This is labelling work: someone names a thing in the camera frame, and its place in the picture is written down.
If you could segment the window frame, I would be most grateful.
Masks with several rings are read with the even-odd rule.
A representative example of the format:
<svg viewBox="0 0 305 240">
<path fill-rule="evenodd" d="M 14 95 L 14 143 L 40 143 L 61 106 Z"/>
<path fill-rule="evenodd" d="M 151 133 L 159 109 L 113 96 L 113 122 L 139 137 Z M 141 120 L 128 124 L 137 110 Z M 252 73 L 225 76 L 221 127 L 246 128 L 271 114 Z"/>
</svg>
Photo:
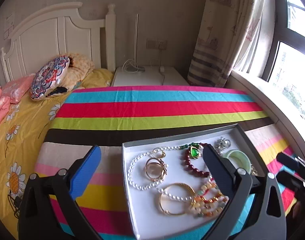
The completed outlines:
<svg viewBox="0 0 305 240">
<path fill-rule="evenodd" d="M 257 39 L 227 87 L 252 96 L 305 159 L 305 0 L 266 0 Z"/>
</svg>

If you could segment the pink folded quilt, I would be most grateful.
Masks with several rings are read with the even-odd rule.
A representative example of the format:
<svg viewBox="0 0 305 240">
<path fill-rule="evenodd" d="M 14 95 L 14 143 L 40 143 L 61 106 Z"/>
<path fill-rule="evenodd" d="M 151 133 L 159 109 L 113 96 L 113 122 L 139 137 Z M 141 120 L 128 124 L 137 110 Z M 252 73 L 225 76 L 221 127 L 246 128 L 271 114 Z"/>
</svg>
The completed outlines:
<svg viewBox="0 0 305 240">
<path fill-rule="evenodd" d="M 35 74 L 10 81 L 0 86 L 0 124 L 10 111 L 11 104 L 18 104 L 24 94 L 29 90 Z"/>
</svg>

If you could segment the grey jewelry tray box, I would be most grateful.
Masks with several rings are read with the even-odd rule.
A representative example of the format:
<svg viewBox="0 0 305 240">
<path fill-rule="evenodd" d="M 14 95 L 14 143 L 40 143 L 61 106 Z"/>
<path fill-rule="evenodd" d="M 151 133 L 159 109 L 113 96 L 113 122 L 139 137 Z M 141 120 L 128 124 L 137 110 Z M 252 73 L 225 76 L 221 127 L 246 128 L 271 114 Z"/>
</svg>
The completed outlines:
<svg viewBox="0 0 305 240">
<path fill-rule="evenodd" d="M 173 183 L 185 183 L 198 192 L 205 179 L 186 171 L 184 150 L 180 150 L 179 146 L 191 142 L 214 146 L 216 140 L 221 137 L 231 141 L 231 147 L 224 153 L 240 150 L 248 156 L 260 176 L 267 174 L 268 169 L 263 159 L 238 124 L 170 137 L 130 141 L 122 145 L 124 188 L 136 239 L 183 239 L 210 226 L 210 218 L 162 214 L 158 204 L 158 189 Z M 146 161 L 153 157 L 153 151 L 166 153 L 164 162 L 167 166 L 167 175 L 158 183 L 151 181 L 144 169 Z M 172 186 L 167 191 L 180 197 L 188 196 L 188 192 L 180 187 Z M 163 197 L 162 200 L 172 211 L 182 211 L 186 206 L 186 203 L 172 201 L 167 197 Z"/>
</svg>

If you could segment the wall power outlet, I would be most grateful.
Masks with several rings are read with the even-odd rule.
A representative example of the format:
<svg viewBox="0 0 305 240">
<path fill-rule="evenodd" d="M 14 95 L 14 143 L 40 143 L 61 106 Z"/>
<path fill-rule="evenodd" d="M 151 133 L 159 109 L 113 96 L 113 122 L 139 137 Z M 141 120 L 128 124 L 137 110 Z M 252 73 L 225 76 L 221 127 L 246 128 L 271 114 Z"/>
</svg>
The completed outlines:
<svg viewBox="0 0 305 240">
<path fill-rule="evenodd" d="M 146 49 L 166 50 L 167 44 L 168 44 L 167 40 L 148 38 L 146 40 Z"/>
</svg>

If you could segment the yellow floral bedsheet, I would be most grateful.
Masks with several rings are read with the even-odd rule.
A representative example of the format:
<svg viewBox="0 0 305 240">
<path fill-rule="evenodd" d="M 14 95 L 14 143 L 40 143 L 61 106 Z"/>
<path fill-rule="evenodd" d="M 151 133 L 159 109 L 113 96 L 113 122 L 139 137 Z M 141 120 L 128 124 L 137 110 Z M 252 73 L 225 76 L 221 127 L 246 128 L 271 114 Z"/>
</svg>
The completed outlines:
<svg viewBox="0 0 305 240">
<path fill-rule="evenodd" d="M 124 203 L 118 200 L 122 176 L 118 144 L 123 124 L 116 117 L 116 93 L 107 87 L 112 75 L 94 70 L 82 82 L 84 92 L 34 102 L 25 94 L 0 123 L 0 220 L 18 237 L 18 220 L 8 201 L 23 195 L 28 177 L 51 176 L 101 147 L 101 162 L 84 194 L 77 198 L 85 217 L 103 239 L 127 232 Z"/>
</svg>

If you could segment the beige plush blanket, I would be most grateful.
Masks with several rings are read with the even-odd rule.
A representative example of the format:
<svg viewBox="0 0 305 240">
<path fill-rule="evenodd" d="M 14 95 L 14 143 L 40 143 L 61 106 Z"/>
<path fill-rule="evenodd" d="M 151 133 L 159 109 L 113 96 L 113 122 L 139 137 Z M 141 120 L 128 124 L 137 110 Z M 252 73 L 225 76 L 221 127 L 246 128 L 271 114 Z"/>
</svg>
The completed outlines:
<svg viewBox="0 0 305 240">
<path fill-rule="evenodd" d="M 66 53 L 61 54 L 61 56 L 69 58 L 69 67 L 59 87 L 70 92 L 77 88 L 85 77 L 94 70 L 94 63 L 87 56 L 78 53 Z"/>
</svg>

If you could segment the white nightstand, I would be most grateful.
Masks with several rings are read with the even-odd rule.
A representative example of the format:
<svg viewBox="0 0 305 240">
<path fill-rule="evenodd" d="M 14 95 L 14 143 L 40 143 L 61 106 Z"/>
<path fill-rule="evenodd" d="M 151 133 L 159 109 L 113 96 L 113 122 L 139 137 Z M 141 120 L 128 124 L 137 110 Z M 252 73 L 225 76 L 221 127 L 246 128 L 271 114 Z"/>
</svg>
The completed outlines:
<svg viewBox="0 0 305 240">
<path fill-rule="evenodd" d="M 129 73 L 119 67 L 113 77 L 111 86 L 188 86 L 188 82 L 174 67 L 146 66 L 144 72 Z"/>
</svg>

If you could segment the striped colourful blanket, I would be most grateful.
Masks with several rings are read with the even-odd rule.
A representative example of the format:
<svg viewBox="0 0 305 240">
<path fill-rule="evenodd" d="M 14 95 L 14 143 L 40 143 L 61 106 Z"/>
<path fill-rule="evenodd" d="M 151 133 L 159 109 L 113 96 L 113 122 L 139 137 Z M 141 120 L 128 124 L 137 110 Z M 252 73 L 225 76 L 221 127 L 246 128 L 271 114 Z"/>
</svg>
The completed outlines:
<svg viewBox="0 0 305 240">
<path fill-rule="evenodd" d="M 263 109 L 243 91 L 189 86 L 89 88 L 73 92 L 55 111 L 35 164 L 52 176 L 82 158 L 93 145 L 102 159 L 78 204 L 103 239 L 133 239 L 123 190 L 124 142 L 239 124 L 268 170 L 283 165 L 279 152 L 294 151 Z"/>
</svg>

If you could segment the green jade bangle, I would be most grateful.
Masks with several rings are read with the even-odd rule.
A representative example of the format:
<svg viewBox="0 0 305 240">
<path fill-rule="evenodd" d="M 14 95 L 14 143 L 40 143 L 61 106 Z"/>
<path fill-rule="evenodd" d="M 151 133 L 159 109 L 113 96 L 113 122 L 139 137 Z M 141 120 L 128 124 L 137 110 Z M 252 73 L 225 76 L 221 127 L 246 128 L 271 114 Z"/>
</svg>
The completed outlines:
<svg viewBox="0 0 305 240">
<path fill-rule="evenodd" d="M 249 174 L 251 173 L 251 161 L 244 152 L 240 150 L 230 150 L 224 153 L 223 157 L 227 158 L 236 169 L 243 168 Z"/>
</svg>

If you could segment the silver rhinestone pearl brooch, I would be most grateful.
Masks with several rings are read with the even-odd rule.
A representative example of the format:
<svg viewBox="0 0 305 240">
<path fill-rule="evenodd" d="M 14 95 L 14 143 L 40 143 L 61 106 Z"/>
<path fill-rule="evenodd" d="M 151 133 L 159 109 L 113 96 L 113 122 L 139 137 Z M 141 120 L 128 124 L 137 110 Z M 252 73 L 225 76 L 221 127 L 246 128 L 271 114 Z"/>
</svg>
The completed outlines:
<svg viewBox="0 0 305 240">
<path fill-rule="evenodd" d="M 214 147 L 215 147 L 216 151 L 218 152 L 218 154 L 222 155 L 225 150 L 227 150 L 228 148 L 231 147 L 231 141 L 230 141 L 230 139 L 221 137 L 216 140 Z"/>
</svg>

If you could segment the striped patterned curtain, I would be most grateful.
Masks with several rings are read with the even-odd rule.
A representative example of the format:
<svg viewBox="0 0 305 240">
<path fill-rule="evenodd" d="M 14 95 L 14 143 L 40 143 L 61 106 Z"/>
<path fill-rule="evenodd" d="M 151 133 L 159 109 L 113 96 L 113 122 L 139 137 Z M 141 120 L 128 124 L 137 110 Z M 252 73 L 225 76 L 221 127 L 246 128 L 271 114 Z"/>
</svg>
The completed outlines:
<svg viewBox="0 0 305 240">
<path fill-rule="evenodd" d="M 233 70 L 261 76 L 275 24 L 275 0 L 206 0 L 187 80 L 224 87 Z"/>
</svg>

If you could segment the green gem pendant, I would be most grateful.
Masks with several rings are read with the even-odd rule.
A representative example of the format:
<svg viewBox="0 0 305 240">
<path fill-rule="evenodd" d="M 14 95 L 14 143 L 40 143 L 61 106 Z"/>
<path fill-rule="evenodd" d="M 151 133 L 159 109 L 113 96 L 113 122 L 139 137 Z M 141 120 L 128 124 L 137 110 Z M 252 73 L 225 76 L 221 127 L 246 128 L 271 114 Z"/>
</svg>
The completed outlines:
<svg viewBox="0 0 305 240">
<path fill-rule="evenodd" d="M 180 150 L 185 150 L 186 159 L 198 159 L 201 157 L 204 144 L 201 142 L 192 142 L 190 144 L 185 144 L 179 146 Z"/>
</svg>

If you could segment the gold pin brooch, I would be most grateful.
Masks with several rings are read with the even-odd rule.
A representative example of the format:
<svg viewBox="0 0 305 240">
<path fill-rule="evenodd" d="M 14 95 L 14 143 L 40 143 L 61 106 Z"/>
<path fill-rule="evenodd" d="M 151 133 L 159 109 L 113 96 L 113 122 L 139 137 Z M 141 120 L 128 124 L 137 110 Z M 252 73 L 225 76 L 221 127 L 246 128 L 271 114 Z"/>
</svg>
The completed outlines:
<svg viewBox="0 0 305 240">
<path fill-rule="evenodd" d="M 251 164 L 251 174 L 253 176 L 258 176 L 258 172 L 257 172 L 257 170 L 255 169 L 255 167 L 252 164 Z"/>
</svg>

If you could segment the embroidered round pillow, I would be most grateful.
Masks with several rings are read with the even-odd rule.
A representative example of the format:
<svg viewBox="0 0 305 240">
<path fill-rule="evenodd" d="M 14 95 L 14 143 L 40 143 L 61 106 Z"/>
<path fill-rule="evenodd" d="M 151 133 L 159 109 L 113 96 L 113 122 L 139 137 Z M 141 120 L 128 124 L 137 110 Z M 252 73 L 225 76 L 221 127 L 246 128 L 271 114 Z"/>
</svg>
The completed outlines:
<svg viewBox="0 0 305 240">
<path fill-rule="evenodd" d="M 57 56 L 48 61 L 34 76 L 29 90 L 31 100 L 43 100 L 59 87 L 67 75 L 69 64 L 68 56 Z"/>
</svg>

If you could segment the gold bangle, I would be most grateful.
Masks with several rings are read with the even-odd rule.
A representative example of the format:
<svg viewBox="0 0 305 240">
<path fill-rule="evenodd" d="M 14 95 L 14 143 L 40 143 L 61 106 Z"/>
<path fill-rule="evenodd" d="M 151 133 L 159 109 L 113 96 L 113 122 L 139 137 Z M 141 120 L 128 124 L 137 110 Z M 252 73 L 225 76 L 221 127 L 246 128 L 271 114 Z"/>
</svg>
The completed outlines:
<svg viewBox="0 0 305 240">
<path fill-rule="evenodd" d="M 186 190 L 188 192 L 188 196 L 180 197 L 180 196 L 176 196 L 174 194 L 169 193 L 167 191 L 167 189 L 169 189 L 172 186 L 183 188 L 184 190 Z M 185 183 L 173 183 L 171 185 L 166 186 L 165 188 L 159 188 L 158 189 L 158 193 L 160 194 L 159 195 L 159 208 L 160 208 L 160 210 L 161 210 L 161 212 L 163 214 L 168 215 L 168 216 L 182 216 L 186 212 L 182 211 L 182 212 L 178 212 L 178 213 L 173 213 L 173 212 L 165 209 L 163 207 L 163 204 L 162 204 L 162 198 L 163 197 L 167 197 L 167 198 L 171 199 L 172 201 L 177 201 L 177 202 L 182 202 L 182 203 L 189 203 L 190 206 L 192 206 L 193 198 L 195 196 L 194 189 L 192 187 L 190 187 L 189 185 L 185 184 Z"/>
</svg>

